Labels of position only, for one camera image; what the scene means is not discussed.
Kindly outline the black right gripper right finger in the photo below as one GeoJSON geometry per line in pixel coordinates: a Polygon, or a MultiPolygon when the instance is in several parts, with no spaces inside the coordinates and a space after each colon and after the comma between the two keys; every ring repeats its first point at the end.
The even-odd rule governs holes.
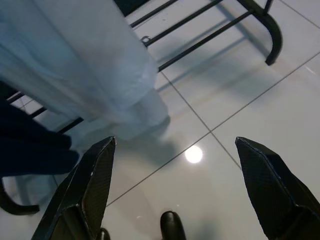
{"type": "Polygon", "coordinates": [[[235,145],[250,202],[269,240],[318,240],[320,203],[263,144],[236,137],[235,145]]]}

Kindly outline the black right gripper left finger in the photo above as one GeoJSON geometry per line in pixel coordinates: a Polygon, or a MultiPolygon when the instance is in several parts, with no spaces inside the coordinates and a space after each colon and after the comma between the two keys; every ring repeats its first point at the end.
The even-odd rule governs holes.
{"type": "Polygon", "coordinates": [[[32,239],[108,240],[102,227],[108,201],[116,140],[93,144],[55,191],[32,239]]]}

